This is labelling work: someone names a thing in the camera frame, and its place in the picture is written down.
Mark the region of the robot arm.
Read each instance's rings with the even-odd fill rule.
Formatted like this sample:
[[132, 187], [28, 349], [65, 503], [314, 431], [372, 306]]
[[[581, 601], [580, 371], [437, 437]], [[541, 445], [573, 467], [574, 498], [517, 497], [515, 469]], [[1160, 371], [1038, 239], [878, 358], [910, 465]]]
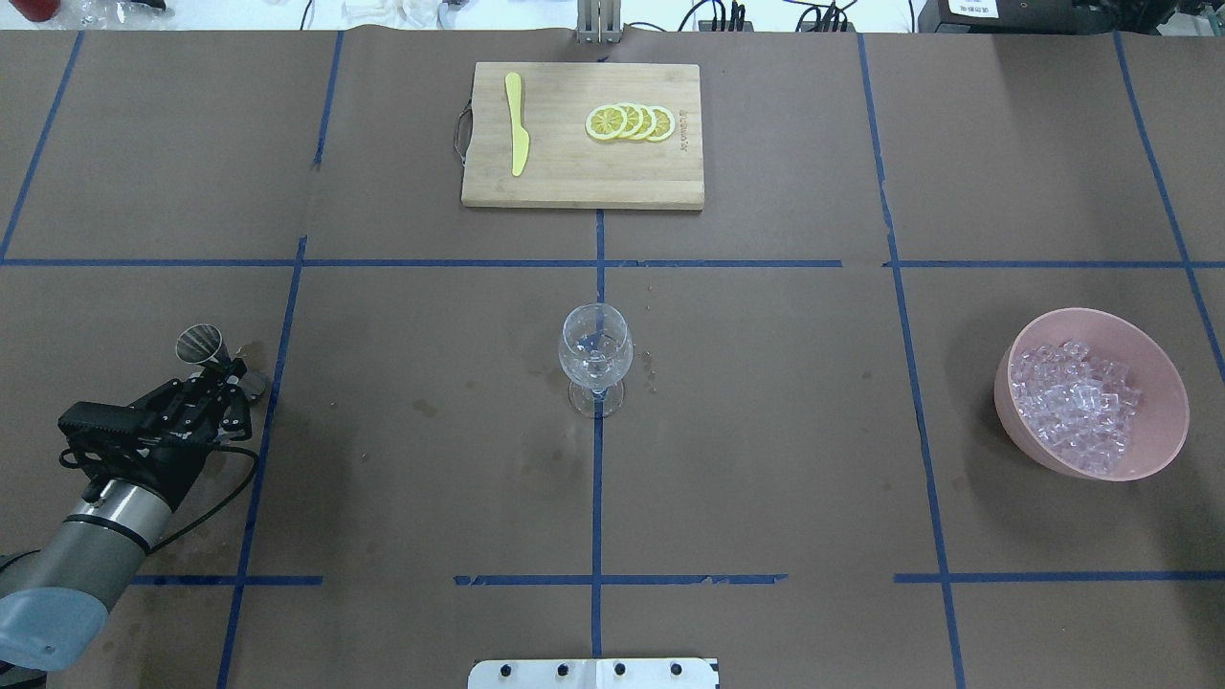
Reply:
[[211, 454], [241, 454], [251, 436], [241, 376], [197, 371], [131, 403], [80, 401], [58, 418], [58, 462], [87, 485], [44, 548], [2, 558], [5, 688], [40, 687], [78, 661], [145, 558], [172, 544], [167, 523]]

